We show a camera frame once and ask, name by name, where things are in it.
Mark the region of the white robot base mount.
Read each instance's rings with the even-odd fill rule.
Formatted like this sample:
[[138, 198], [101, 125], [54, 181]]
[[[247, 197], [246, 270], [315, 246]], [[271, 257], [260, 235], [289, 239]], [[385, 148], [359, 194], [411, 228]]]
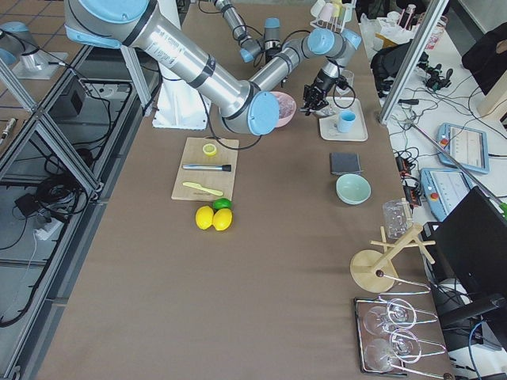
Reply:
[[207, 127], [209, 105], [209, 101], [203, 101], [200, 94], [180, 78], [163, 75], [153, 127], [203, 131]]

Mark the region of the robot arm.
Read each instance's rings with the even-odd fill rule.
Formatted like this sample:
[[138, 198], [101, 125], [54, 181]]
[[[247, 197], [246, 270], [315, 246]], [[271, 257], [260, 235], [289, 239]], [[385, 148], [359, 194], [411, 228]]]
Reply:
[[66, 1], [65, 28], [80, 44], [119, 49], [139, 48], [216, 104], [227, 130], [267, 135], [279, 119], [271, 90], [304, 59], [327, 58], [314, 83], [303, 92], [305, 108], [318, 110], [340, 70], [349, 63], [360, 36], [352, 30], [316, 28], [290, 40], [251, 79], [238, 80], [215, 58], [166, 19], [156, 1]]
[[260, 33], [245, 23], [231, 1], [215, 0], [212, 1], [212, 4], [229, 25], [232, 37], [238, 43], [239, 53], [244, 63], [254, 62], [257, 58], [265, 58], [267, 65], [282, 52], [280, 20], [278, 18], [267, 18], [264, 32]]

